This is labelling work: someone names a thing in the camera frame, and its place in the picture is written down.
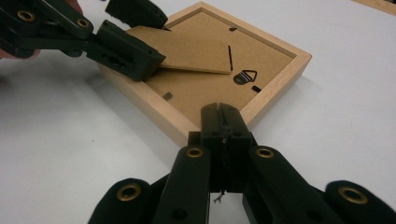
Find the finger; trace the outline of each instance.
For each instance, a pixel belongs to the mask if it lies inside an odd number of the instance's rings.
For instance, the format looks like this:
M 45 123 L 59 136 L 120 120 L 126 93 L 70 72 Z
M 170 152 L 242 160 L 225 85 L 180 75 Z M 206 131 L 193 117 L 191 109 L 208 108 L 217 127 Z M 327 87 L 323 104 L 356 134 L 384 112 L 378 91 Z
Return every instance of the finger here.
M 35 49 L 35 51 L 33 52 L 33 55 L 30 56 L 29 59 L 33 59 L 33 58 L 37 57 L 39 53 L 40 53 L 40 49 Z M 19 58 L 15 57 L 14 55 L 5 52 L 3 49 L 0 49 L 0 59 L 2 59 L 2 58 L 19 59 Z
M 77 12 L 82 14 L 81 6 L 78 3 L 78 0 L 64 0 L 67 4 L 73 7 Z

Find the white table surface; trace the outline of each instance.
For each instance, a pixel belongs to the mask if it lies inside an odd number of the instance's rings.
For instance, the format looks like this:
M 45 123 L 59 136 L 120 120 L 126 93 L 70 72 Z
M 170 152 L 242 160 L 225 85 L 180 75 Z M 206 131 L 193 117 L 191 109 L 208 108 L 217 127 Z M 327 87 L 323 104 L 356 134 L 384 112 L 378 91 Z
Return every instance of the white table surface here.
M 96 27 L 115 21 L 107 2 L 79 2 Z M 172 15 L 196 1 L 154 3 Z M 346 179 L 396 208 L 396 17 L 349 0 L 207 3 L 313 55 L 251 130 L 259 144 L 318 189 Z M 95 62 L 0 60 L 0 223 L 86 223 L 114 183 L 154 182 L 177 151 Z M 241 198 L 212 203 L 210 223 L 248 223 Z

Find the light wood frame edge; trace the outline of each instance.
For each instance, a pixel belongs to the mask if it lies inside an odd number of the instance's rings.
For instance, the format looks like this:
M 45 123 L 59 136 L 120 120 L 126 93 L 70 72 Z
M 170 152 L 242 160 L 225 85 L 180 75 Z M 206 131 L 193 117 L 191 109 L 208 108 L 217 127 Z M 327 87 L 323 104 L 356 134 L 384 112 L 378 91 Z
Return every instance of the light wood frame edge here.
M 354 2 L 372 7 L 390 15 L 396 16 L 396 5 L 383 0 L 353 0 Z

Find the frame backing board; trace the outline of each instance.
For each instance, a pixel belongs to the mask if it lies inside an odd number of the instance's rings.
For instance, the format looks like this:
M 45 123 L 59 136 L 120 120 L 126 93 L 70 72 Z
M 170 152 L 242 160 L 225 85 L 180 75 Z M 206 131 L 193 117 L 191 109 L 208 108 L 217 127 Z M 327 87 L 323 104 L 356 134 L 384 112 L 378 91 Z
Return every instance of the frame backing board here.
M 171 16 L 165 27 L 172 32 L 228 43 L 233 59 L 231 74 L 160 68 L 148 81 L 133 82 L 107 67 L 100 65 L 100 68 L 181 147 L 187 144 L 189 132 L 200 130 L 204 105 L 233 105 L 251 128 L 277 96 L 301 75 L 311 59 L 309 53 L 203 2 Z M 254 82 L 236 85 L 233 77 L 244 69 L 256 70 L 257 78 Z M 252 86 L 262 90 L 257 93 L 251 89 Z M 172 97 L 165 101 L 163 96 L 169 92 Z

